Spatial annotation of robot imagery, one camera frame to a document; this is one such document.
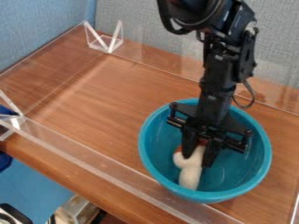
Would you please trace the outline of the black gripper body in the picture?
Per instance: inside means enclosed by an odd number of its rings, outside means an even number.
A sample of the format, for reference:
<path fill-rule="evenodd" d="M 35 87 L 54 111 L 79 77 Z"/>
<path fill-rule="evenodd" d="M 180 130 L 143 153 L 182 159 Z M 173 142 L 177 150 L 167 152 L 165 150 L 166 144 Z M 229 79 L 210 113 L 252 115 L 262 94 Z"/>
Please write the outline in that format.
<path fill-rule="evenodd" d="M 229 148 L 245 153 L 252 138 L 252 130 L 233 117 L 232 102 L 236 100 L 236 88 L 220 89 L 216 92 L 204 90 L 196 104 L 173 102 L 167 122 L 182 130 L 194 131 L 200 141 L 217 138 L 224 141 L 224 149 Z"/>

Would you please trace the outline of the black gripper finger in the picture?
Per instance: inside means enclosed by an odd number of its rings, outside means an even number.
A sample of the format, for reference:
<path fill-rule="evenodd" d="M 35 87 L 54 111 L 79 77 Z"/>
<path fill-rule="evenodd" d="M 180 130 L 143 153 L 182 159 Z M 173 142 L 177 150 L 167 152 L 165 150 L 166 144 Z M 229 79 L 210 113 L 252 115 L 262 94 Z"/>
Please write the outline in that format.
<path fill-rule="evenodd" d="M 200 136 L 192 130 L 185 130 L 182 132 L 182 155 L 185 159 L 189 159 L 198 146 Z"/>
<path fill-rule="evenodd" d="M 217 138 L 212 139 L 208 143 L 204 155 L 204 162 L 202 162 L 204 168 L 212 168 L 222 149 L 224 149 L 224 141 Z"/>

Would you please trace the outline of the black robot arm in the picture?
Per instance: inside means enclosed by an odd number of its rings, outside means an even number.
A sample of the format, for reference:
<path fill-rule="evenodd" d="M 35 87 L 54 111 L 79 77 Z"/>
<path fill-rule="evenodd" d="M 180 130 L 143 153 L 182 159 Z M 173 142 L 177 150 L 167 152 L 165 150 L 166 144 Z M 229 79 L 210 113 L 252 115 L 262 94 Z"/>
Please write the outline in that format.
<path fill-rule="evenodd" d="M 205 75 L 196 105 L 174 102 L 169 123 L 182 129 L 182 155 L 190 158 L 208 141 L 202 166 L 212 167 L 226 148 L 244 153 L 253 130 L 232 115 L 237 85 L 254 76 L 260 29 L 245 0 L 157 0 L 165 29 L 197 33 L 204 43 Z"/>

